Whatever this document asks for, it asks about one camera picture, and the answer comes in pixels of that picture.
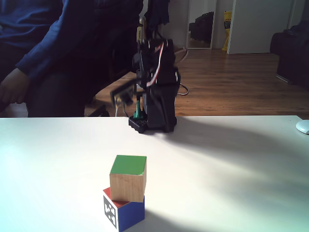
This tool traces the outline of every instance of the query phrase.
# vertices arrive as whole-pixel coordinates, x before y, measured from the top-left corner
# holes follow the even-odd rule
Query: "blue cube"
[[[111,188],[103,190],[104,212],[107,223],[122,232],[145,219],[145,197],[142,203],[111,200]]]

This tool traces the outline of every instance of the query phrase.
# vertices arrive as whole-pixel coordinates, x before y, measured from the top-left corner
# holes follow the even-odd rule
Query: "white door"
[[[289,24],[293,0],[234,0],[228,54],[269,53]]]

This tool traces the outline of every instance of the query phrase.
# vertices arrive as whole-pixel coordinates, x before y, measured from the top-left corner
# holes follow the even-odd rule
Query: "wooden cube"
[[[110,230],[122,232],[145,219],[145,199],[138,202],[111,200],[111,189],[103,190],[105,222]]]
[[[146,188],[145,156],[117,156],[110,173],[113,201],[143,202]]]

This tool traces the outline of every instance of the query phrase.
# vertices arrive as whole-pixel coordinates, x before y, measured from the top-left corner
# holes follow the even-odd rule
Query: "white mouse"
[[[298,122],[296,128],[305,134],[309,134],[309,120],[302,120]]]

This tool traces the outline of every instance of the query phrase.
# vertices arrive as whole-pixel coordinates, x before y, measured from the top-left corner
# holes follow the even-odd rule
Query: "mirror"
[[[212,34],[217,0],[190,0],[189,49],[212,49]]]

